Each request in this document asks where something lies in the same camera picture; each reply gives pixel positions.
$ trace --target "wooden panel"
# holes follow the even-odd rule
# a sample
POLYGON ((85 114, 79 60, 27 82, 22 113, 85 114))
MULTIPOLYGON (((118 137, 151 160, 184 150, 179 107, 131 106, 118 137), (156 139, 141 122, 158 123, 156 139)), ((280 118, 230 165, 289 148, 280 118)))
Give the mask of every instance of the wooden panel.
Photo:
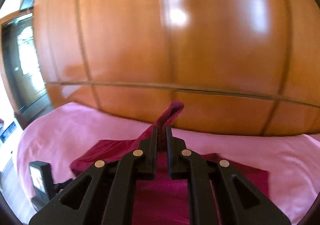
POLYGON ((265 132, 266 136, 286 136, 307 133, 318 109, 300 104, 280 102, 265 132))
POLYGON ((314 0, 290 0, 292 56, 284 96, 320 105, 320 9, 314 0))
POLYGON ((169 82, 160 0, 80 0, 89 69, 95 81, 169 82))
POLYGON ((105 112, 145 122, 154 122, 170 104, 170 90, 96 86, 105 112))
POLYGON ((45 82, 58 80, 55 62, 48 39, 48 0, 35 0, 33 18, 33 38, 39 59, 40 70, 45 82))
POLYGON ((316 119, 307 131, 308 134, 316 134, 320 132, 320 109, 317 109, 316 119))
POLYGON ((276 94, 289 41, 285 0, 168 0, 179 84, 276 94))
POLYGON ((98 108, 90 85, 45 85, 54 108, 69 102, 78 102, 91 108, 98 108))
POLYGON ((176 93, 185 104, 177 128, 234 135, 259 135, 273 101, 197 93, 176 93))
POLYGON ((49 0, 47 9, 50 44, 61 80, 88 80, 79 44, 76 0, 49 0))

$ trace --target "monitor screen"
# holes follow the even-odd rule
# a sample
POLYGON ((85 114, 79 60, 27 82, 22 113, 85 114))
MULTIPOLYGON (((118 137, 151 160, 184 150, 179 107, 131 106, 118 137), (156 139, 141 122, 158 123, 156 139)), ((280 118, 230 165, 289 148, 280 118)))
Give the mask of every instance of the monitor screen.
POLYGON ((44 184, 43 184, 43 180, 42 180, 42 175, 39 169, 30 166, 30 173, 31 173, 31 177, 32 177, 32 182, 33 185, 38 188, 40 191, 45 192, 44 189, 44 184))

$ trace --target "wall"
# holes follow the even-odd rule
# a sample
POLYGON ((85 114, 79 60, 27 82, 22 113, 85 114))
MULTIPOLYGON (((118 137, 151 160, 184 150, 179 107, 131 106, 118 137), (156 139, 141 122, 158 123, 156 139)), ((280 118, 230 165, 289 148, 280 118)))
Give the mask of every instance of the wall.
POLYGON ((54 107, 78 101, 238 135, 320 131, 314 0, 35 0, 34 38, 54 107))

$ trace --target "floor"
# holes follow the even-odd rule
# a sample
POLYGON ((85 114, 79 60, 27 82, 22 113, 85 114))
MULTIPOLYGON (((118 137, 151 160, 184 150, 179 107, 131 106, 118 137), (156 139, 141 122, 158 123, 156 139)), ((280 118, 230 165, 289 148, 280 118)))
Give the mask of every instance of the floor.
POLYGON ((4 199, 22 223, 28 224, 36 211, 27 199, 18 175, 13 167, 12 159, 0 173, 0 187, 4 199))

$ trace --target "doorway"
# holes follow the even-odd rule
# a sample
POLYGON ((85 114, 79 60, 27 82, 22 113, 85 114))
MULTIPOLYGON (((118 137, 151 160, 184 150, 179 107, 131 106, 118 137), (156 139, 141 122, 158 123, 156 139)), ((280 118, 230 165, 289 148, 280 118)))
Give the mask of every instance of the doorway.
POLYGON ((20 125, 52 110, 44 86, 33 41, 32 13, 2 26, 4 68, 15 102, 20 110, 20 125))

